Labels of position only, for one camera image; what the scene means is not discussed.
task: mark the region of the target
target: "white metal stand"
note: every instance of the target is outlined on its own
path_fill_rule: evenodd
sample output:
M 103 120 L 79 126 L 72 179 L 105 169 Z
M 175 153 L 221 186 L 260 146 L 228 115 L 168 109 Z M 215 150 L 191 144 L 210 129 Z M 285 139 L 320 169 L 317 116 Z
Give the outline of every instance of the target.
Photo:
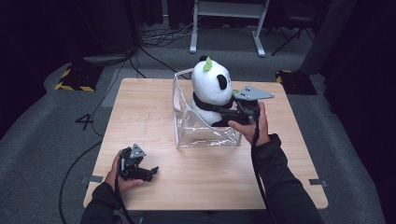
M 252 31 L 252 35 L 259 56 L 264 57 L 265 51 L 262 47 L 262 42 L 260 41 L 260 31 L 262 30 L 262 23 L 264 22 L 265 14 L 267 13 L 269 1 L 270 0 L 265 0 L 264 4 L 258 5 L 245 3 L 206 2 L 195 0 L 190 53 L 195 53 L 197 51 L 198 15 L 222 16 L 259 19 L 257 30 Z

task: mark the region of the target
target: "transparent vinyl tote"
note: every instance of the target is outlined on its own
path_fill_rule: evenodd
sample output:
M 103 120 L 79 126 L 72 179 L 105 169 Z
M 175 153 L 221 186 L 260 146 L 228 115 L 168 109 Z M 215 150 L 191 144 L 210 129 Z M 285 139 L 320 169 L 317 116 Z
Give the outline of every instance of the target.
M 175 73 L 173 82 L 173 105 L 177 148 L 240 146 L 241 133 L 230 127 L 211 127 L 190 108 L 193 93 L 191 80 L 179 80 L 178 77 L 190 77 L 191 72 L 192 68 Z

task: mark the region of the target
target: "gray carpet floor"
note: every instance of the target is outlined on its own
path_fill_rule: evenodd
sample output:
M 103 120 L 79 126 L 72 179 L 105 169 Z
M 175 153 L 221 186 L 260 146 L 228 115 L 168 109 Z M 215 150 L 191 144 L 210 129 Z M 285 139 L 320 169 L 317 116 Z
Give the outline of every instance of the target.
M 251 30 L 254 27 L 204 30 L 198 35 L 196 54 L 189 54 L 189 35 L 165 47 L 143 49 L 177 71 L 194 67 L 201 55 L 208 55 L 227 67 L 232 80 L 274 82 L 277 70 L 298 69 L 312 43 L 303 33 L 270 56 L 284 41 L 280 31 L 274 30 L 261 35 L 267 56 L 260 58 Z M 132 63 L 147 77 L 173 75 L 142 50 Z M 94 92 L 55 90 L 67 65 L 49 74 L 44 83 L 47 94 L 21 115 L 0 141 L 0 223 L 62 223 L 59 193 L 66 171 L 102 139 L 97 133 L 106 131 L 120 79 L 142 78 L 127 62 L 106 67 Z M 168 70 L 166 75 L 158 73 L 163 70 Z M 385 223 L 375 185 L 323 96 L 324 78 L 315 75 L 311 80 L 318 95 L 288 98 L 318 176 L 329 184 L 324 188 L 329 206 L 320 210 L 323 219 L 337 224 Z M 83 124 L 75 120 L 86 114 L 94 114 L 94 124 L 84 131 Z M 91 175 L 99 148 L 82 157 L 65 182 L 62 209 L 67 223 L 78 223 L 83 213 L 87 186 L 80 180 Z

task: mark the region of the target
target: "black ear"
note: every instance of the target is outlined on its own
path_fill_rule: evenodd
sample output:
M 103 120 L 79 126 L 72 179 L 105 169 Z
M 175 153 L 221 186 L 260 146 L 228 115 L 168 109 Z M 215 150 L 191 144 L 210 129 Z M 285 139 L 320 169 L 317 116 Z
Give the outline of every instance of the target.
M 227 78 L 224 75 L 218 75 L 219 86 L 222 91 L 227 88 Z
M 203 55 L 199 58 L 200 62 L 206 61 L 207 56 Z

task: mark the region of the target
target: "panda eye patch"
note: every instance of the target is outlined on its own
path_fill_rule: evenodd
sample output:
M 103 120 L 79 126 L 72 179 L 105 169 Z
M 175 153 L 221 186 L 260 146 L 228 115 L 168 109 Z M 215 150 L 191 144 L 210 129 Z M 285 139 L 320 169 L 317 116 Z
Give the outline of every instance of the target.
M 224 75 L 218 75 L 219 86 L 222 91 L 227 88 L 227 78 Z

